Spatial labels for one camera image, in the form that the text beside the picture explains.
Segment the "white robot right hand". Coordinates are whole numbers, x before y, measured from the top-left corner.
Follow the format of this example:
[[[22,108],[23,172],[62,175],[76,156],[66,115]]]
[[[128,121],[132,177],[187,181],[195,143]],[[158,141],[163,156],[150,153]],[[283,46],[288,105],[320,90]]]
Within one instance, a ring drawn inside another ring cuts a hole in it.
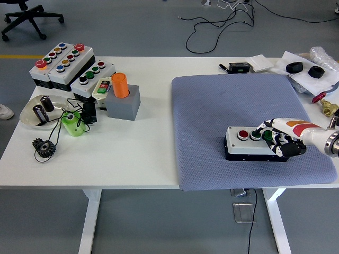
[[[338,155],[335,146],[338,132],[334,129],[324,129],[301,119],[274,118],[263,122],[251,133],[251,137],[262,134],[267,128],[271,134],[266,144],[279,157],[301,155],[306,152],[307,146],[316,146],[330,157]]]

